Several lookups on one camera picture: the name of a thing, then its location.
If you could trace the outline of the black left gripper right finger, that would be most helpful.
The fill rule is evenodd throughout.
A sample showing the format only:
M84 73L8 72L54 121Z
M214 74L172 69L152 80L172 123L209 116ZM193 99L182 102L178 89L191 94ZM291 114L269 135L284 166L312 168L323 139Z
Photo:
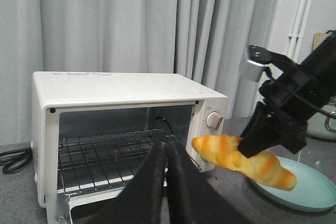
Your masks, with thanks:
M166 153L170 223L251 223L206 181L181 143Z

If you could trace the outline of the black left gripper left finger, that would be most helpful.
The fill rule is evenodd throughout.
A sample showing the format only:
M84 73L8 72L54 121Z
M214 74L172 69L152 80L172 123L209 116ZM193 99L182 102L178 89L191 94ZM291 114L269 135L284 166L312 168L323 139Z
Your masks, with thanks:
M155 142L123 191L87 223L160 223L165 150Z

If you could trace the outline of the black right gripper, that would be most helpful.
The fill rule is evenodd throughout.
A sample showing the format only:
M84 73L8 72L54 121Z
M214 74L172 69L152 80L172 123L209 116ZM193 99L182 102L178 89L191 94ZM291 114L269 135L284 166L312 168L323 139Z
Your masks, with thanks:
M306 145L307 121L316 113L330 117L323 107L331 98L331 61L273 59L283 73L269 78L260 88L264 103L257 102L253 115L240 135L238 150L247 158L276 145L297 153Z

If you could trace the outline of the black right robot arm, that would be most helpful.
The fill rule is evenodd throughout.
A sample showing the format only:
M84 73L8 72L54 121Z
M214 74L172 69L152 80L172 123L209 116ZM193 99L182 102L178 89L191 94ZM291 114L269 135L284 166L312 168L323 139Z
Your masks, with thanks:
M296 176L268 152L281 145L297 153L306 145L307 122L335 96L335 34L330 34L300 64L287 56L250 45L242 73L268 79L259 89L263 100L240 136L204 135L193 149L207 161L253 181L291 191ZM247 223L198 172L181 144L167 150L167 200L171 223Z

